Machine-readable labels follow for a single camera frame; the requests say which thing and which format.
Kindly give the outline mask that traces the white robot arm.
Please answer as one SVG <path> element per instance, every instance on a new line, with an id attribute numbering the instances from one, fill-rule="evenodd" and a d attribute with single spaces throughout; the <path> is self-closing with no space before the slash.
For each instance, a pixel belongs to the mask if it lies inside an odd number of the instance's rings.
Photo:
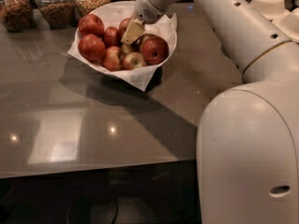
<path id="1" fill-rule="evenodd" d="M 136 0 L 155 23 L 179 0 Z M 299 224 L 299 45 L 246 0 L 193 0 L 242 75 L 203 112 L 202 224 Z"/>

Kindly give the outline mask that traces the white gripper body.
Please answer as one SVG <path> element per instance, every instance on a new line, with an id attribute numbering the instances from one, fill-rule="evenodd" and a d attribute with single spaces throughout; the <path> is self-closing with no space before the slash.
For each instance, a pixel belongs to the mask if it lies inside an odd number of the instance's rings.
<path id="1" fill-rule="evenodd" d="M 133 17 L 144 23 L 156 23 L 165 12 L 181 0 L 136 0 Z"/>

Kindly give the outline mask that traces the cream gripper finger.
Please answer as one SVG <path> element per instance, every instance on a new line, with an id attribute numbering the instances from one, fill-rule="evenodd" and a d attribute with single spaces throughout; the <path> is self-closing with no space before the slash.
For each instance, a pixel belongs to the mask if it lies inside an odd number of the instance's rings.
<path id="1" fill-rule="evenodd" d="M 139 18 L 131 19 L 126 27 L 126 30 L 121 38 L 122 44 L 132 45 L 145 32 L 145 23 Z"/>

